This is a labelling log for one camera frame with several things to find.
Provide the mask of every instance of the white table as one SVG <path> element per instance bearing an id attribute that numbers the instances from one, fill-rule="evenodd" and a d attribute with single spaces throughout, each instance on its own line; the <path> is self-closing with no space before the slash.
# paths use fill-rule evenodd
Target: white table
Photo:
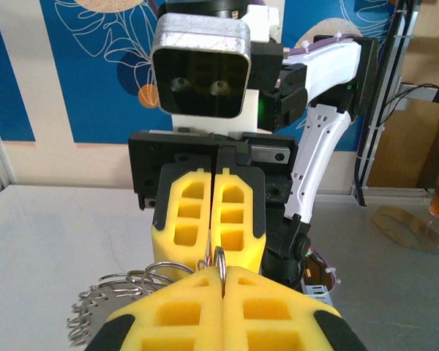
<path id="1" fill-rule="evenodd" d="M 370 350 L 439 350 L 439 255 L 391 242 L 379 203 L 319 197 L 310 237 L 342 283 L 334 305 Z M 398 199 L 427 219 L 427 204 Z M 9 186 L 0 193 L 0 350 L 68 350 L 77 294 L 153 262 L 152 211 L 131 190 Z"/>

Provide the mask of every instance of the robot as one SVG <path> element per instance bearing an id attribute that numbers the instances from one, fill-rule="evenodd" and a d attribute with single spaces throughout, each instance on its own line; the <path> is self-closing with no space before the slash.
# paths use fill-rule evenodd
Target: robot
<path id="1" fill-rule="evenodd" d="M 365 350 L 293 290 L 331 153 L 372 101 L 377 40 L 283 48 L 277 9 L 245 0 L 167 1 L 158 17 L 151 60 L 173 132 L 133 133 L 129 151 L 154 260 L 176 283 L 112 314 L 87 350 Z M 305 110 L 299 144 L 270 134 Z"/>

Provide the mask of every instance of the beige circle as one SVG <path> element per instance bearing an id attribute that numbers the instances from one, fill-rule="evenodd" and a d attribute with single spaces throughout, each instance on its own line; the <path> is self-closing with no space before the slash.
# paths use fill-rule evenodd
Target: beige circle
<path id="1" fill-rule="evenodd" d="M 93 12 L 113 13 L 132 9 L 144 0 L 75 0 L 80 6 Z"/>
<path id="2" fill-rule="evenodd" d="M 301 47 L 301 43 L 304 40 L 309 42 L 314 42 L 314 36 L 326 34 L 326 35 L 334 35 L 340 31 L 343 34 L 357 34 L 361 35 L 358 27 L 356 27 L 351 22 L 344 20 L 343 18 L 329 18 L 323 20 L 322 22 L 317 23 L 313 26 L 305 35 L 302 36 L 300 40 L 296 43 L 295 48 Z"/>

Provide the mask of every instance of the blue wall mural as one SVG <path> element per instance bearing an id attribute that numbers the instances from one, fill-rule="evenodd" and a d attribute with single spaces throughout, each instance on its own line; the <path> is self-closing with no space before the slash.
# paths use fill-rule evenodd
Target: blue wall mural
<path id="1" fill-rule="evenodd" d="M 0 136 L 2 140 L 35 141 L 1 33 Z"/>
<path id="2" fill-rule="evenodd" d="M 155 0 L 40 0 L 40 4 L 76 143 L 126 143 L 136 130 L 172 129 L 170 116 L 157 108 L 149 65 Z M 312 27 L 319 27 L 377 37 L 381 46 L 393 9 L 389 0 L 287 0 L 283 45 L 294 47 Z M 304 118 L 279 133 L 299 139 Z M 339 142 L 338 151 L 356 150 L 361 125 L 359 118 Z"/>

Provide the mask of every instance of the gray tabletop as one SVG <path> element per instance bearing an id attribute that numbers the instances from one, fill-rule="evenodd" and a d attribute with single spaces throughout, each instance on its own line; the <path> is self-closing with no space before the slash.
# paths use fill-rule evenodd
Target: gray tabletop
<path id="1" fill-rule="evenodd" d="M 331 298 L 370 350 L 439 350 L 439 255 L 393 243 L 379 205 L 429 219 L 417 199 L 320 196 L 309 234 L 341 279 Z M 152 211 L 131 190 L 9 186 L 0 193 L 0 350 L 68 350 L 77 294 L 152 263 Z"/>

